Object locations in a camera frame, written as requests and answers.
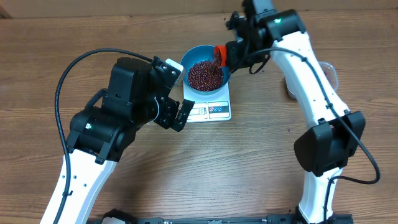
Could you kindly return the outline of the red measuring scoop blue handle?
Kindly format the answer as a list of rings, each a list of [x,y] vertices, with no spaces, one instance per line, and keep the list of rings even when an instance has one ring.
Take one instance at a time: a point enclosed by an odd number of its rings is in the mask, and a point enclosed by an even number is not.
[[[225,45],[216,45],[214,49],[214,60],[219,67],[226,66],[227,48]]]

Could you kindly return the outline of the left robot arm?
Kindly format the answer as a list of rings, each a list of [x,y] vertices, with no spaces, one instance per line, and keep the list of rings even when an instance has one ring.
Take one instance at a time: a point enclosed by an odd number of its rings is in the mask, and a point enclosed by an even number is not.
[[[85,223],[102,186],[143,125],[153,121],[177,132],[184,128],[194,103],[169,98],[184,75],[185,68],[171,59],[117,59],[108,87],[70,121],[67,155],[42,223]]]

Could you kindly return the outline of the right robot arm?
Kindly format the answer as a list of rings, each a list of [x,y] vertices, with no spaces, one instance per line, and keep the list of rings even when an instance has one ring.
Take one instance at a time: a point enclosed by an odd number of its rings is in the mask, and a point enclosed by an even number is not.
[[[235,40],[226,44],[223,65],[232,72],[273,60],[302,110],[307,130],[294,143],[305,171],[303,195],[292,223],[352,223],[331,204],[337,178],[355,154],[365,119],[352,112],[325,76],[297,11],[277,11],[271,1],[244,0],[226,26]]]

